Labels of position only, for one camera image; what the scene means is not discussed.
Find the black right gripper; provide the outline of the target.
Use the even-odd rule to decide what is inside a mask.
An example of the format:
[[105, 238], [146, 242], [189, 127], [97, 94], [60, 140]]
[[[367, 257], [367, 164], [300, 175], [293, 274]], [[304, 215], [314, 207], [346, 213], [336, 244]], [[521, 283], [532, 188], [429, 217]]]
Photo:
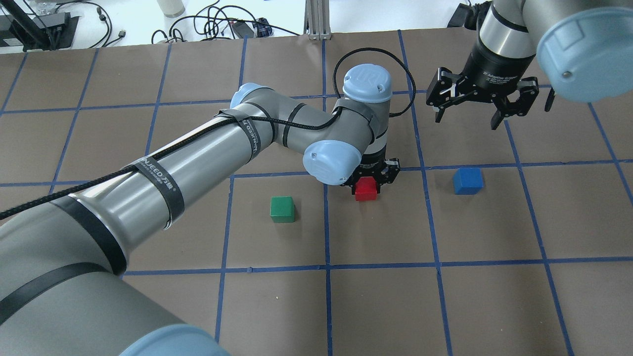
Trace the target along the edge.
[[528, 110], [540, 92], [536, 77], [524, 77], [533, 58], [506, 58], [485, 47], [473, 47], [459, 74], [439, 67], [426, 93], [426, 104], [434, 107], [435, 122], [442, 121], [446, 108], [464, 101], [497, 106], [491, 119], [493, 131], [515, 115], [515, 110]]

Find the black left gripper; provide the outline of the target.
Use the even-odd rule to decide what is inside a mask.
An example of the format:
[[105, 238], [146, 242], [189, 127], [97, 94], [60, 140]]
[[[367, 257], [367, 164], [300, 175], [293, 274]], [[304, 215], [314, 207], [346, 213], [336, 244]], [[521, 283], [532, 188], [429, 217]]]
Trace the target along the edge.
[[382, 148], [374, 153], [362, 155], [360, 164], [354, 169], [350, 178], [347, 178], [340, 186], [348, 186], [351, 194], [354, 194], [354, 187], [361, 177], [373, 177], [378, 185], [378, 194], [386, 184], [393, 184], [400, 173], [400, 160], [398, 158], [386, 158], [386, 148]]

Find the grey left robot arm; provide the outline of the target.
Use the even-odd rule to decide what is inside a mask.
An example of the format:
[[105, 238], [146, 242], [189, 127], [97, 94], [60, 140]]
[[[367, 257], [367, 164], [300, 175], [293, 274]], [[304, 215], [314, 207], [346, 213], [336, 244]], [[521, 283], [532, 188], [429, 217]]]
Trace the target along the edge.
[[391, 76], [351, 68], [331, 114], [255, 83], [229, 109], [119, 172], [1, 214], [3, 356], [226, 356], [121, 280], [130, 255], [269, 145], [323, 184], [351, 184], [386, 142]]

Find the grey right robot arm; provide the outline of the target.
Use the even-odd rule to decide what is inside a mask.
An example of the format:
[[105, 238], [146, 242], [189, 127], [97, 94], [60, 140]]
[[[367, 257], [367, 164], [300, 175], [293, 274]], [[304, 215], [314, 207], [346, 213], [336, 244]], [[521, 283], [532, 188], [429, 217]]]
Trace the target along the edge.
[[630, 0], [494, 0], [459, 74], [440, 67], [426, 103], [439, 123], [466, 101], [492, 103], [495, 130], [525, 116], [540, 93], [525, 72], [536, 59], [551, 84], [545, 102], [561, 97], [593, 103], [632, 90], [633, 9]]

